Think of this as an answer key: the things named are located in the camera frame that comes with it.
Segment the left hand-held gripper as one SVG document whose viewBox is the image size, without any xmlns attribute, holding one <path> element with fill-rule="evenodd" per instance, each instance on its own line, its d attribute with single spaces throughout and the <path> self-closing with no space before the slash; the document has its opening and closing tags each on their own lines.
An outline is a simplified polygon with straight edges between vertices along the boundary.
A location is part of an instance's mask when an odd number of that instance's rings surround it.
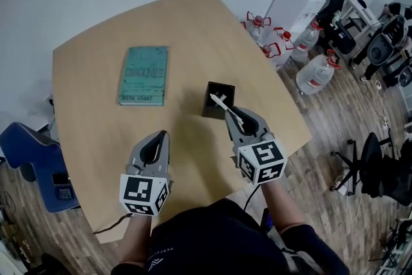
<svg viewBox="0 0 412 275">
<path fill-rule="evenodd" d="M 160 214 L 173 184 L 168 173 L 169 152 L 165 130 L 146 136 L 133 147 L 126 173 L 120 177 L 119 200 L 128 213 Z"/>
</svg>

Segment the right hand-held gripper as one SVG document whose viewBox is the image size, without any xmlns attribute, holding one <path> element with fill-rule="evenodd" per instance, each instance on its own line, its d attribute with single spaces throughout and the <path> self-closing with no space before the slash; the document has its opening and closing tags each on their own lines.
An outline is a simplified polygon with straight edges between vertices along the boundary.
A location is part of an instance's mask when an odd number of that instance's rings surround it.
<svg viewBox="0 0 412 275">
<path fill-rule="evenodd" d="M 253 185 L 261 185 L 282 177 L 288 157 L 283 145 L 268 132 L 265 119 L 242 107 L 233 107 L 242 125 L 230 111 L 225 112 L 225 123 L 232 142 L 244 142 L 243 135 L 261 136 L 242 146 L 234 146 L 234 161 L 242 176 Z"/>
</svg>

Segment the dark brown pen holder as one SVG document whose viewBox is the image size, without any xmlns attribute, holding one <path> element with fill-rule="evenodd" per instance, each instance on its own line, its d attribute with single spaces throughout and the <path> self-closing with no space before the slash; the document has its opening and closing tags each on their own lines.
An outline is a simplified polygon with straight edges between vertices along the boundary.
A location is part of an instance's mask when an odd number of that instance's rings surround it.
<svg viewBox="0 0 412 275">
<path fill-rule="evenodd" d="M 224 93 L 227 96 L 224 103 L 231 108 L 234 105 L 235 86 L 212 81 L 209 81 L 207 85 L 201 115 L 205 118 L 224 120 L 225 111 L 211 99 L 210 93 Z"/>
</svg>

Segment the person's right forearm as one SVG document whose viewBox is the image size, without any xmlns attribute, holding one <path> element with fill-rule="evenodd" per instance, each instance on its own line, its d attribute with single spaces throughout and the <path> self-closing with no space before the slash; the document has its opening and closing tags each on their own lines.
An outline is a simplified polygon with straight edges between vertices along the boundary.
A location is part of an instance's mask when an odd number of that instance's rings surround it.
<svg viewBox="0 0 412 275">
<path fill-rule="evenodd" d="M 272 223 L 279 234 L 305 224 L 302 212 L 279 180 L 261 185 Z"/>
</svg>

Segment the person's left forearm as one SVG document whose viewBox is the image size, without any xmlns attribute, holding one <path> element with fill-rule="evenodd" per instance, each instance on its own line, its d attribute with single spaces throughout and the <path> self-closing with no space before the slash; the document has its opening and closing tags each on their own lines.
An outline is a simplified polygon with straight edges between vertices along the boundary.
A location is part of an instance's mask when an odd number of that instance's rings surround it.
<svg viewBox="0 0 412 275">
<path fill-rule="evenodd" d="M 119 263 L 110 275 L 148 275 L 145 269 L 150 252 L 150 216 L 134 215 L 119 245 Z"/>
</svg>

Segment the teal book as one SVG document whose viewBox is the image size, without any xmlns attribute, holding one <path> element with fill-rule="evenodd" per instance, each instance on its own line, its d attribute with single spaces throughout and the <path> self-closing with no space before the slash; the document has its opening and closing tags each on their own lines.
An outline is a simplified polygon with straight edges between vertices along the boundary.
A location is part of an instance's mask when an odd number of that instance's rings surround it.
<svg viewBox="0 0 412 275">
<path fill-rule="evenodd" d="M 118 89 L 122 106 L 163 106 L 169 49 L 166 46 L 130 47 Z"/>
</svg>

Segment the clear water jug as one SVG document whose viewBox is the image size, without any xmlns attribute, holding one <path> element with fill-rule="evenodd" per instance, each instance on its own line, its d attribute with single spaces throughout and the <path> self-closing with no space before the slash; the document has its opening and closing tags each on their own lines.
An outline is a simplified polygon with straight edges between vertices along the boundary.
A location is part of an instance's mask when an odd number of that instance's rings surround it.
<svg viewBox="0 0 412 275">
<path fill-rule="evenodd" d="M 331 81 L 335 70 L 341 68 L 339 60 L 332 49 L 315 56 L 297 72 L 295 82 L 299 91 L 304 95 L 320 92 Z"/>
<path fill-rule="evenodd" d="M 259 43 L 263 28 L 266 26 L 271 26 L 271 23 L 272 20 L 270 17 L 261 17 L 260 15 L 254 15 L 248 11 L 244 22 L 244 27 L 252 39 Z"/>
<path fill-rule="evenodd" d="M 295 50 L 295 44 L 292 41 L 292 34 L 282 27 L 275 27 L 273 31 L 276 33 L 274 46 L 276 47 L 275 54 L 272 58 L 275 70 L 280 70 L 289 60 L 292 52 Z"/>
<path fill-rule="evenodd" d="M 323 28 L 319 26 L 317 19 L 314 19 L 307 26 L 305 31 L 294 42 L 295 49 L 291 54 L 293 61 L 300 63 L 308 61 L 309 51 L 316 45 L 321 30 Z"/>
<path fill-rule="evenodd" d="M 264 56 L 269 60 L 270 64 L 274 67 L 275 70 L 278 69 L 279 60 L 281 57 L 281 50 L 277 43 L 264 44 L 260 46 L 261 51 Z"/>
</svg>

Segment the black phone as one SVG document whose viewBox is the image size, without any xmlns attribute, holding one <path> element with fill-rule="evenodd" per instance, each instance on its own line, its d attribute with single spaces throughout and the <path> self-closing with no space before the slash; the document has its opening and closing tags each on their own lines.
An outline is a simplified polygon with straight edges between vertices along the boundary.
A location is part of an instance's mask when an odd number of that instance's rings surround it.
<svg viewBox="0 0 412 275">
<path fill-rule="evenodd" d="M 52 182 L 54 185 L 68 185 L 70 183 L 70 178 L 67 172 L 53 173 Z"/>
</svg>

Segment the person's black top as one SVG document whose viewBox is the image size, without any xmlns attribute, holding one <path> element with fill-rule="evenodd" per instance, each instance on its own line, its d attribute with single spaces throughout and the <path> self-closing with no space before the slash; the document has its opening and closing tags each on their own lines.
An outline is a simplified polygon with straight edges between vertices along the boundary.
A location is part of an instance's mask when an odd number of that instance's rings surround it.
<svg viewBox="0 0 412 275">
<path fill-rule="evenodd" d="M 314 229 L 286 229 L 276 243 L 235 202 L 184 211 L 154 228 L 143 266 L 120 263 L 111 275 L 350 275 Z"/>
</svg>

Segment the white power strip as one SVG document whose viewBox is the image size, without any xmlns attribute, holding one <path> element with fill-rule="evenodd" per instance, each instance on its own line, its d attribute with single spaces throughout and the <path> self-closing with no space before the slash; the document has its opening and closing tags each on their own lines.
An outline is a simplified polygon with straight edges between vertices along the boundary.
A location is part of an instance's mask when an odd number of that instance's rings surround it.
<svg viewBox="0 0 412 275">
<path fill-rule="evenodd" d="M 348 184 L 342 184 L 342 180 L 344 178 L 344 175 L 340 175 L 335 179 L 335 185 L 333 188 L 335 189 L 336 192 L 338 192 L 342 196 L 347 196 L 348 195 Z"/>
</svg>

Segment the blue chair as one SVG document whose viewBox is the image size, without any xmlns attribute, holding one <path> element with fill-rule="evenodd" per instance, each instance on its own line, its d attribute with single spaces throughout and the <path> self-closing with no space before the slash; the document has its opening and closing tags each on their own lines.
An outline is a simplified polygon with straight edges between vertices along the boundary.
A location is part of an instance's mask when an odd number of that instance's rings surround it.
<svg viewBox="0 0 412 275">
<path fill-rule="evenodd" d="M 68 173 L 57 141 L 20 122 L 13 122 L 0 133 L 0 150 L 12 169 L 19 168 L 27 181 L 37 182 L 48 212 L 80 207 L 71 180 L 68 185 L 52 182 L 53 173 Z"/>
</svg>

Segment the white water dispenser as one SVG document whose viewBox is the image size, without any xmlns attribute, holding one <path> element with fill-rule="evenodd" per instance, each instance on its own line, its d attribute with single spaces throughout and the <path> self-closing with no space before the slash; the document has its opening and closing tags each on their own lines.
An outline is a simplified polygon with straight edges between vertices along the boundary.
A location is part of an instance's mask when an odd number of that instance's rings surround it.
<svg viewBox="0 0 412 275">
<path fill-rule="evenodd" d="M 272 28 L 283 28 L 296 40 L 321 10 L 326 0 L 272 0 L 266 16 Z"/>
</svg>

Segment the black high-back office chair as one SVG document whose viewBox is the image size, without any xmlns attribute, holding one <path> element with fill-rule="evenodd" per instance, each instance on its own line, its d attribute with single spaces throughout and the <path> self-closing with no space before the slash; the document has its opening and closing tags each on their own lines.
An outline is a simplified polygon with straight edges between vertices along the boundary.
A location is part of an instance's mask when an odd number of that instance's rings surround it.
<svg viewBox="0 0 412 275">
<path fill-rule="evenodd" d="M 323 35 L 320 35 L 316 46 L 324 51 L 330 48 L 338 49 L 341 54 L 349 54 L 356 46 L 355 39 L 348 32 L 348 28 L 341 23 L 340 12 L 345 0 L 329 0 L 327 6 L 316 16 Z"/>
</svg>

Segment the white desk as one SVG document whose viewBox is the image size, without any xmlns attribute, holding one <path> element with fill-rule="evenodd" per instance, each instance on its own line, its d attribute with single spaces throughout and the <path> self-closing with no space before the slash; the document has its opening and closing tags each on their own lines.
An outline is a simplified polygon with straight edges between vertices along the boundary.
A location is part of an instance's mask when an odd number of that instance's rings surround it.
<svg viewBox="0 0 412 275">
<path fill-rule="evenodd" d="M 359 0 L 344 0 L 340 18 L 341 20 L 346 21 L 349 17 L 352 19 L 361 19 L 366 28 L 380 27 L 380 21 L 373 14 L 367 4 L 362 5 Z"/>
</svg>

